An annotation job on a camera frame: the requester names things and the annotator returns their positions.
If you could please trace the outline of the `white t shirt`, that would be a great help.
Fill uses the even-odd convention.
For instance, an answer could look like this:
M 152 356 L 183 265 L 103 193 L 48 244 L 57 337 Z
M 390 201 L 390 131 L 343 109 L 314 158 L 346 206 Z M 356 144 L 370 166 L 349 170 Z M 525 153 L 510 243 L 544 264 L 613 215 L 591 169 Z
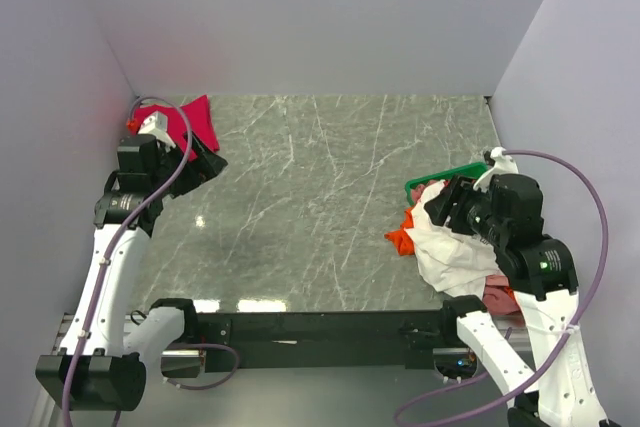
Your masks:
M 488 285 L 506 287 L 508 281 L 498 269 L 489 244 L 476 235 L 456 234 L 431 221 L 426 204 L 445 186 L 444 180 L 428 184 L 409 210 L 413 225 L 405 232 L 413 244 L 420 276 L 435 291 L 451 297 L 481 298 Z

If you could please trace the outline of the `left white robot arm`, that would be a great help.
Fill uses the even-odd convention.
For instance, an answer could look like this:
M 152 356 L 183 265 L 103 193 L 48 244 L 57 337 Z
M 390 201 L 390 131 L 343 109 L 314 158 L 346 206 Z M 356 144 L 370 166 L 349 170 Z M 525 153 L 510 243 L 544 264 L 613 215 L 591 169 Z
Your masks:
M 117 148 L 118 167 L 94 208 L 91 265 L 71 325 L 56 353 L 39 357 L 35 375 L 64 411 L 132 411 L 151 366 L 167 347 L 200 339 L 192 300 L 155 301 L 146 319 L 125 329 L 127 305 L 165 197 L 185 195 L 217 177 L 227 162 L 196 134 L 171 146 L 134 134 Z

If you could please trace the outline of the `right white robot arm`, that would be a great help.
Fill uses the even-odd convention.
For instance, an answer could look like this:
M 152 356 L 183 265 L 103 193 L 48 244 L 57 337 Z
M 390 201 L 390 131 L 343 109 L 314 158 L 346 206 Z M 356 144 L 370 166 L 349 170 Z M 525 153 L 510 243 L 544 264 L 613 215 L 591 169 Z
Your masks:
M 534 372 L 501 335 L 486 309 L 472 299 L 446 304 L 439 334 L 452 346 L 466 343 L 509 403 L 512 426 L 611 426 L 589 372 L 579 330 L 580 295 L 568 247 L 543 231 L 543 194 L 518 173 L 498 174 L 485 189 L 456 175 L 426 202 L 437 226 L 478 235 L 495 253 L 525 322 Z

